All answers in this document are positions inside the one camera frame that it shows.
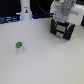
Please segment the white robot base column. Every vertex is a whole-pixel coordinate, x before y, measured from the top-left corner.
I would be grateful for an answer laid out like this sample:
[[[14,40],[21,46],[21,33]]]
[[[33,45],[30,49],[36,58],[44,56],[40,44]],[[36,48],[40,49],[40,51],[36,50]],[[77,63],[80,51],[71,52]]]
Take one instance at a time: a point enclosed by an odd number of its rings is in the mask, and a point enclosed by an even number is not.
[[[30,20],[32,18],[32,12],[30,9],[30,0],[20,0],[21,2],[21,19]]]

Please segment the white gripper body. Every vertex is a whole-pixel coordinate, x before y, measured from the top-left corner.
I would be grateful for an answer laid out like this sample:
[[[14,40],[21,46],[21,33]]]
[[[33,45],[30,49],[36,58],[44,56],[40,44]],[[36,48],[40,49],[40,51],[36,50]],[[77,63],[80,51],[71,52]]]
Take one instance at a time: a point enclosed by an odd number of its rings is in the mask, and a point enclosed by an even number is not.
[[[83,19],[83,8],[76,3],[77,0],[54,0],[50,12],[57,21],[80,24]]]

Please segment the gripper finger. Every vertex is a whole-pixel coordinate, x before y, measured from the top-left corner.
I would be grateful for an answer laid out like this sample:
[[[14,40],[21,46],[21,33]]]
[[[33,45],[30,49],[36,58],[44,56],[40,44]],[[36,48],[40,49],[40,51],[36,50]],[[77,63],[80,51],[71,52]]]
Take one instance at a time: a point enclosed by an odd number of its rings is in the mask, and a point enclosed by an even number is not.
[[[70,26],[70,38],[71,38],[71,36],[72,36],[72,33],[73,33],[73,31],[74,31],[74,28],[75,28],[75,24],[72,24],[71,26]]]
[[[57,28],[57,23],[55,22],[55,20],[52,20],[52,32],[54,34],[56,34],[56,28]]]

